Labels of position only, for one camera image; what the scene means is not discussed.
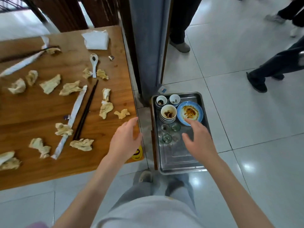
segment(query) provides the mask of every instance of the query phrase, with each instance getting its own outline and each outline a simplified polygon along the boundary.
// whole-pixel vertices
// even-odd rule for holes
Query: chopstick
[[[81,130],[82,130],[83,125],[85,124],[85,119],[86,119],[87,114],[89,112],[89,108],[90,108],[90,105],[91,105],[91,102],[92,102],[92,99],[93,99],[93,96],[94,96],[94,93],[95,93],[98,81],[99,80],[97,80],[96,83],[95,83],[95,85],[93,86],[92,92],[91,92],[91,94],[89,96],[89,100],[88,100],[88,102],[87,102],[87,104],[85,106],[85,110],[82,113],[80,122],[79,122],[79,124],[77,126],[77,129],[76,129],[76,132],[74,134],[73,140],[79,140],[80,139]]]
[[[32,55],[34,55],[36,53],[39,53],[41,51],[44,51],[44,50],[47,50],[47,49],[50,49],[50,48],[59,48],[59,46],[58,45],[49,46],[48,48],[45,48],[45,49],[35,50],[35,51],[32,51],[32,52],[28,52],[28,53],[22,53],[22,54],[17,54],[17,55],[12,55],[12,56],[9,56],[9,57],[1,58],[0,59],[0,63],[2,63],[2,62],[9,62],[9,61],[13,61],[13,60],[29,57],[29,56],[32,56]]]

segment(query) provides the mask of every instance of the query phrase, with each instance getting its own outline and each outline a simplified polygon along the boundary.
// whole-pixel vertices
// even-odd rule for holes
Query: black pants
[[[304,0],[295,0],[285,9],[280,10],[278,15],[286,20],[292,20],[295,26],[304,27],[304,10],[299,12],[303,6]]]
[[[276,54],[259,68],[251,71],[250,76],[256,84],[263,84],[265,77],[304,70],[304,66],[298,65],[299,53],[303,50],[304,36],[289,49]]]
[[[185,30],[199,7],[201,0],[174,0],[171,17],[170,39],[175,44],[181,44],[185,39]]]

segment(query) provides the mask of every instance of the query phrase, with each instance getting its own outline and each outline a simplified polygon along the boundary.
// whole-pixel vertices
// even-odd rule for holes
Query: stainless steel tray
[[[181,102],[183,101],[193,101],[198,103],[204,112],[204,117],[202,120],[202,124],[207,127],[210,132],[207,115],[203,103],[202,95],[199,92],[189,92],[189,93],[176,93],[180,96]],[[164,94],[164,96],[168,99],[172,94]],[[179,141],[173,141],[169,144],[166,144],[162,140],[162,136],[164,133],[162,131],[162,125],[164,124],[160,118],[160,109],[155,106],[155,101],[158,95],[154,95],[151,98],[152,105],[152,114],[153,114],[153,127],[154,127],[154,135],[155,135],[155,147],[156,147],[156,156],[157,156],[157,165],[160,173],[164,175],[168,174],[180,174],[187,172],[198,172],[198,171],[206,171],[206,168],[202,166],[192,155],[188,152],[185,147],[185,144],[182,140],[181,134],[187,133],[188,136],[193,140],[193,130],[191,127],[185,126],[178,118],[173,123],[177,123],[181,126],[179,132],[174,132],[172,129],[168,131],[168,133],[172,135],[179,134]]]

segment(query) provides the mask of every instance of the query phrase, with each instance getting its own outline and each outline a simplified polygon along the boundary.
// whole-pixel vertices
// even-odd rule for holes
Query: hand
[[[183,141],[191,155],[203,165],[208,165],[217,160],[219,155],[207,128],[198,121],[191,119],[185,119],[185,121],[191,125],[194,133],[193,141],[191,141],[188,134],[182,134]]]
[[[110,142],[108,156],[122,165],[136,153],[140,146],[141,133],[133,140],[133,127],[136,125],[137,120],[137,117],[132,118],[118,127]]]

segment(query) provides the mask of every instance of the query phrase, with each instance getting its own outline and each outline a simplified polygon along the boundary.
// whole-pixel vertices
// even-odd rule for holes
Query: white ceramic spoon
[[[96,78],[96,66],[97,66],[97,62],[98,62],[97,54],[92,53],[90,55],[90,61],[92,63],[92,67],[93,67],[93,78]]]

